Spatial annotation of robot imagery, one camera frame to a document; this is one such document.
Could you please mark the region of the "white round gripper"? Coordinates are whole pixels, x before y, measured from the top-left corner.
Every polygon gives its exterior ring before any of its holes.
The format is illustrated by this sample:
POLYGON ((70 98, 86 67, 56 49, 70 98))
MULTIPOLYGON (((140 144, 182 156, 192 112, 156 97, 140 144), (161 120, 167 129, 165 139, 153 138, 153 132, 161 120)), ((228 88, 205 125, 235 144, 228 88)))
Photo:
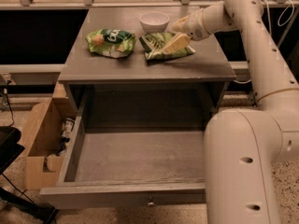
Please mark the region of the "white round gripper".
POLYGON ((185 16, 172 24, 172 31, 185 32, 186 34, 175 34, 175 36, 162 48, 163 54, 170 54, 188 47, 191 38, 194 41, 200 41, 209 37, 209 32, 204 25, 203 11, 204 10, 201 8, 188 17, 185 16))

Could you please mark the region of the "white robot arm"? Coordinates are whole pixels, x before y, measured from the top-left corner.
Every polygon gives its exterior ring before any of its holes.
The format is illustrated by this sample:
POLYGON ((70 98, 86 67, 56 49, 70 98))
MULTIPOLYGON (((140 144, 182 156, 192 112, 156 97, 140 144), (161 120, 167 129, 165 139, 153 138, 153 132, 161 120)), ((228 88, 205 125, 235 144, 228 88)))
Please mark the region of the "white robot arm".
POLYGON ((299 152, 299 83, 262 20, 260 0, 222 0, 172 25, 180 49, 237 30, 246 54, 253 109, 215 115, 204 134, 208 224, 280 224, 271 165, 299 152))

